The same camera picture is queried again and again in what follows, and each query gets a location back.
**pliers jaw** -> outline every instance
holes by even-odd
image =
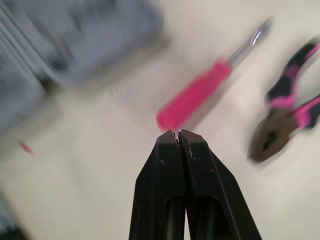
[[[280,152],[297,129],[295,119],[285,109],[272,109],[258,125],[251,139],[248,156],[263,162]]]

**white table surface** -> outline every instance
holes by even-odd
[[[274,16],[271,34],[185,127],[202,135],[234,174],[264,240],[319,239],[320,128],[300,132],[283,154],[263,164],[248,160],[247,150],[268,88],[297,47],[320,33],[320,1],[157,5],[167,46],[147,47],[98,80],[59,91],[1,140],[0,189],[23,229],[33,240],[128,239],[135,180],[161,134],[157,110]],[[319,64],[298,84],[300,103],[319,94]],[[23,152],[19,140],[35,156]]]

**pink object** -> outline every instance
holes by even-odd
[[[230,76],[231,72],[232,66],[221,57],[211,69],[196,77],[157,114],[156,120],[161,130],[177,130]]]
[[[309,53],[308,55],[306,56],[306,61],[311,58],[313,56],[313,54],[316,53],[316,51],[318,51],[318,49],[320,49],[320,44],[317,44]]]
[[[19,145],[23,149],[23,151],[25,151],[26,153],[28,153],[32,156],[35,155],[34,151],[28,145],[24,144],[23,142],[19,142]]]
[[[299,129],[305,128],[310,123],[310,110],[318,104],[320,104],[320,97],[317,96],[307,104],[302,105],[293,111],[293,116]]]

